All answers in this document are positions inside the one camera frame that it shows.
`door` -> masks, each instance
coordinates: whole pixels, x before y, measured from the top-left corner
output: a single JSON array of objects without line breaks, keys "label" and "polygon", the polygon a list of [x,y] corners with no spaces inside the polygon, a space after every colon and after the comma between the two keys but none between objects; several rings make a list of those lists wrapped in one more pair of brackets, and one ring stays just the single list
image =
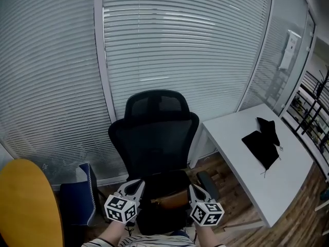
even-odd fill
[{"label": "door", "polygon": [[[306,34],[307,14],[306,0],[272,0],[262,53],[240,110],[265,103],[277,112],[278,109],[274,108],[286,86],[293,85],[286,89],[290,93],[293,91],[306,59],[304,56],[304,60],[299,59],[297,64]],[[288,84],[293,70],[294,74],[298,73],[297,78],[295,83]]]},{"label": "door", "polygon": [[297,58],[295,65],[289,75],[289,78],[287,80],[287,83],[280,95],[280,98],[278,99],[276,105],[274,106],[273,111],[280,115],[283,109],[285,108],[286,105],[289,105],[288,100],[291,96],[291,94],[294,92],[294,89],[297,85],[297,82],[302,75],[302,71],[304,69],[308,54],[309,54],[309,49],[312,44],[313,36],[314,36],[314,29],[315,29],[315,24],[314,21],[308,12],[307,14],[307,19],[306,19],[306,25],[305,25],[305,31],[304,31],[304,36],[302,39],[302,43],[300,46],[300,50],[298,52]]}]

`black bag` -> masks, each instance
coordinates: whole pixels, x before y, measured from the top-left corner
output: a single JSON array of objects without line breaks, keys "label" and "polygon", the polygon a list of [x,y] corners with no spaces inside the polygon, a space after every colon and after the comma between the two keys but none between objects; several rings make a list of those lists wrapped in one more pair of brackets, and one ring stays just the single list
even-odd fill
[{"label": "black bag", "polygon": [[267,121],[263,118],[257,117],[257,121],[260,125],[261,132],[268,141],[272,144],[280,146],[280,141],[276,133],[276,124],[274,121]]},{"label": "black bag", "polygon": [[265,170],[279,157],[277,148],[263,133],[254,131],[242,138],[242,142],[249,148],[250,152],[262,163]]}]

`chair headrest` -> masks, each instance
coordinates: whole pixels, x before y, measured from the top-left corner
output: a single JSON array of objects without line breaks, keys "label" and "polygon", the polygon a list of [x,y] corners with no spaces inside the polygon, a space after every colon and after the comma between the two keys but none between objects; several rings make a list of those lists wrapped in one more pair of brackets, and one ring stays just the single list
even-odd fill
[{"label": "chair headrest", "polygon": [[129,124],[190,119],[184,96],[169,90],[150,90],[131,96],[124,114],[124,121]]}]

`brown leather item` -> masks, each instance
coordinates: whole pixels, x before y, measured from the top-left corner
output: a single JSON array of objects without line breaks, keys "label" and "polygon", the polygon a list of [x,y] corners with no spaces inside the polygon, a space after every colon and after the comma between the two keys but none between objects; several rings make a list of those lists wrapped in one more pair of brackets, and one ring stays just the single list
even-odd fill
[{"label": "brown leather item", "polygon": [[189,203],[187,189],[170,196],[151,200],[151,203],[156,203],[160,208],[163,209],[175,209],[183,207]]}]

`fiducial marker cube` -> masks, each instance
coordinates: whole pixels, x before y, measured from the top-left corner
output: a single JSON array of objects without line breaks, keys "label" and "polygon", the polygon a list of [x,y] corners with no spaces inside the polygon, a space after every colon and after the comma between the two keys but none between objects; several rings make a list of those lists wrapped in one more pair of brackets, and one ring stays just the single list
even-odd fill
[{"label": "fiducial marker cube", "polygon": [[219,203],[195,203],[190,216],[200,226],[215,226],[219,223],[224,210]]},{"label": "fiducial marker cube", "polygon": [[109,195],[104,204],[106,216],[110,220],[127,223],[137,215],[135,201]]}]

